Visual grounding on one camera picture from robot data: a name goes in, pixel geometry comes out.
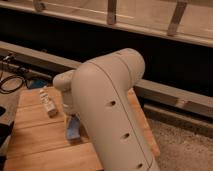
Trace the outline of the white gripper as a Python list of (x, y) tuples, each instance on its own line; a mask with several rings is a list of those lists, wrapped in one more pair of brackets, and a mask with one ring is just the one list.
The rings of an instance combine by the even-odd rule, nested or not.
[(65, 128), (67, 128), (68, 124), (69, 124), (69, 115), (67, 115), (67, 114), (75, 114), (76, 113), (76, 109), (73, 106), (73, 103), (71, 101), (64, 102), (62, 104), (62, 106), (63, 106), (63, 110), (65, 112), (65, 114), (64, 114)]

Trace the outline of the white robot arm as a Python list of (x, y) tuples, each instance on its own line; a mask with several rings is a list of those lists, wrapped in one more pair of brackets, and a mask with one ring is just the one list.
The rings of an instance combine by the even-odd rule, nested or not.
[(142, 55), (125, 48), (53, 79), (65, 113), (79, 118), (104, 171), (160, 171), (127, 98), (144, 72)]

